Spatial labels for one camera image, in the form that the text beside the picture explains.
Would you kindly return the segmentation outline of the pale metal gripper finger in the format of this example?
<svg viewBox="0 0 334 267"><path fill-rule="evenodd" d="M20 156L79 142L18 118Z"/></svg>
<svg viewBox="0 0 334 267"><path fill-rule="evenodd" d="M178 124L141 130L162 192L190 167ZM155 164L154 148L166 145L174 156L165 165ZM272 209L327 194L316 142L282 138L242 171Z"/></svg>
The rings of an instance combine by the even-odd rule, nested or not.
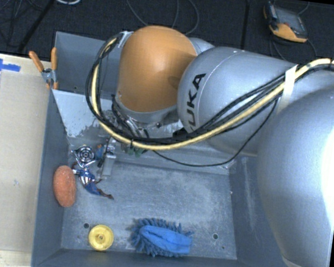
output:
<svg viewBox="0 0 334 267"><path fill-rule="evenodd" d="M113 153L107 152L103 156L103 163L100 168L101 169L100 178L102 178L103 180L111 178L112 169L114 168L115 161L116 161L116 155Z"/></svg>

